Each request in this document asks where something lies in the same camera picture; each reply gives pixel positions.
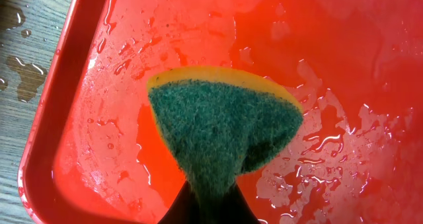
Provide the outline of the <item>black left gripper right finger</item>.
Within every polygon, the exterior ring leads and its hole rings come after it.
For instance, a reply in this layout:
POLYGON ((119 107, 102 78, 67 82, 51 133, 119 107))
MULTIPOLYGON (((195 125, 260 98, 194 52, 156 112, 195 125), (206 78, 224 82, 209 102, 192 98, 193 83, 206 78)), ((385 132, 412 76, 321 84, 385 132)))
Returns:
POLYGON ((219 208, 221 224, 260 224, 237 183, 230 187, 219 208))

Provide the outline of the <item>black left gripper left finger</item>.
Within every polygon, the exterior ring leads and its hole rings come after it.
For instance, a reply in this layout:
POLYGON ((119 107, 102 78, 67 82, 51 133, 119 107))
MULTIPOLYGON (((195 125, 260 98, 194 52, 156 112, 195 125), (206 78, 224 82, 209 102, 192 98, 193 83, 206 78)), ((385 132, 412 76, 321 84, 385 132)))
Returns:
POLYGON ((199 204, 188 181, 158 224, 200 224, 199 204))

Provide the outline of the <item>orange green sponge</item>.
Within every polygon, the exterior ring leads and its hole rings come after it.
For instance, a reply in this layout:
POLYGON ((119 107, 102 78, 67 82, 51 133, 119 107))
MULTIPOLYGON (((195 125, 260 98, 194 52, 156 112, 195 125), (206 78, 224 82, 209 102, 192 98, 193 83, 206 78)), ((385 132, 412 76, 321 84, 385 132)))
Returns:
POLYGON ((171 69, 152 76, 147 93, 162 140, 206 210, 222 204, 238 176, 269 163, 303 122, 285 88, 238 69, 171 69))

